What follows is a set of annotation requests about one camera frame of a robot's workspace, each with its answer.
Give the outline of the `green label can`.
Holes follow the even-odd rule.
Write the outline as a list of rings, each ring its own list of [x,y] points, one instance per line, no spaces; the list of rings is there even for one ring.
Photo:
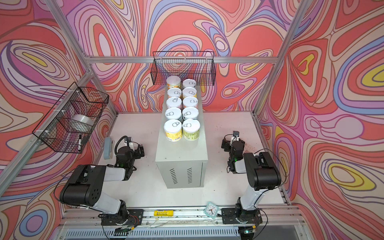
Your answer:
[[[195,141],[200,136],[201,124],[198,120],[187,119],[183,122],[183,136],[187,141]]]

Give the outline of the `can two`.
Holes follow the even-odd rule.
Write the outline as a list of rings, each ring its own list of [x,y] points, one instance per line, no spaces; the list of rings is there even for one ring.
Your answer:
[[[179,120],[168,120],[164,124],[166,138],[171,142],[179,141],[183,136],[182,123]]]

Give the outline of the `blue can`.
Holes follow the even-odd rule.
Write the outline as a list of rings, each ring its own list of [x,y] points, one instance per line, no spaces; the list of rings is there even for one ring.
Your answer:
[[[195,107],[186,107],[182,110],[183,120],[196,120],[199,116],[199,110]]]
[[[183,120],[182,110],[176,107],[167,109],[165,116],[167,120]]]

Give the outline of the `pink label can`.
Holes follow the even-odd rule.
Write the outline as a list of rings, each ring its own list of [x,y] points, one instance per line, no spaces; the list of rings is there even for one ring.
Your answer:
[[[199,101],[196,97],[185,97],[183,99],[184,108],[188,108],[188,107],[198,108],[198,103]]]
[[[168,98],[176,97],[181,98],[182,97],[182,90],[180,88],[170,88],[167,90]]]

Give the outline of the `can one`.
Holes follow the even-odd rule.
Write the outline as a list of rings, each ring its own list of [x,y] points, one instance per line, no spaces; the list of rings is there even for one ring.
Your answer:
[[[170,97],[166,100],[167,108],[179,108],[181,109],[183,101],[179,97]]]

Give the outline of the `white brown label can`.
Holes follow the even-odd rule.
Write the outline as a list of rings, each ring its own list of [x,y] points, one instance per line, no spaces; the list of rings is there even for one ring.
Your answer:
[[[193,79],[185,79],[182,83],[183,88],[195,88],[197,82]]]

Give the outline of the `orange fruit can plastic lid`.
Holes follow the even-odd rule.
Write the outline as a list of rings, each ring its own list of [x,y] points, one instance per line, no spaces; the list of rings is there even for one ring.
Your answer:
[[[178,76],[169,76],[166,79],[166,84],[168,89],[180,88],[181,87],[181,78]]]

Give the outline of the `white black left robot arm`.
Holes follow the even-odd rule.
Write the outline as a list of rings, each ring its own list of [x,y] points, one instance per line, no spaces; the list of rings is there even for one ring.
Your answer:
[[[114,165],[79,165],[59,195],[63,204],[84,207],[99,212],[101,226],[120,226],[132,230],[142,223],[143,210],[129,211],[126,202],[103,191],[105,182],[123,182],[130,179],[135,160],[145,156],[143,145],[136,149],[124,146],[115,149]]]

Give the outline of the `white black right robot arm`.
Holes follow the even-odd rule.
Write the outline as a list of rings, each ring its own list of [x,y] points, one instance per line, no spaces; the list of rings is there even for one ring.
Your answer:
[[[258,226],[263,222],[258,208],[260,201],[268,191],[278,188],[282,183],[278,167],[268,152],[244,153],[245,142],[237,135],[232,135],[230,140],[223,138],[221,148],[229,153],[227,172],[246,174],[249,183],[234,208],[221,210],[223,223]]]

